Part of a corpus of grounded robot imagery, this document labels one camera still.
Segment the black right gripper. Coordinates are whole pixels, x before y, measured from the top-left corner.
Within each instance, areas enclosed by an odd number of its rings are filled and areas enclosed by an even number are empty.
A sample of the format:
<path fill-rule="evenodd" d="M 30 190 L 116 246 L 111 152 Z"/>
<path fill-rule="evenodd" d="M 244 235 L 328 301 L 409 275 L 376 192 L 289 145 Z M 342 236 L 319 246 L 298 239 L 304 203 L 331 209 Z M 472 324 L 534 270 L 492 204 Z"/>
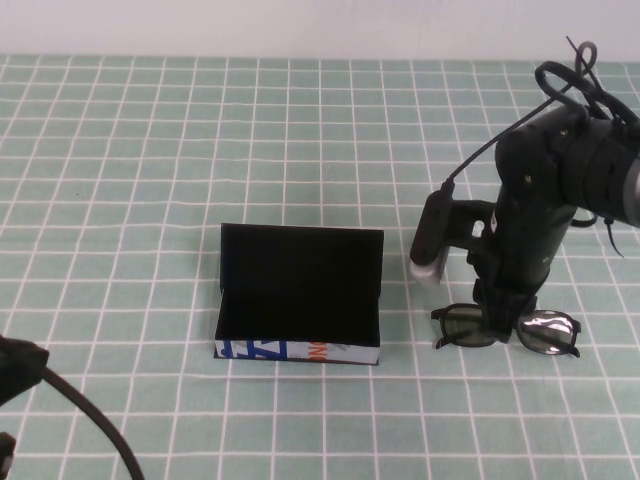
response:
<path fill-rule="evenodd" d="M 537 305 L 534 295 L 547 279 L 551 263 L 570 224 L 570 206 L 541 198 L 500 197 L 495 203 L 470 200 L 470 216 L 489 227 L 484 250 L 468 254 L 478 279 L 472 297 L 488 327 L 507 343 L 521 317 Z M 500 303 L 499 291 L 507 295 Z"/>

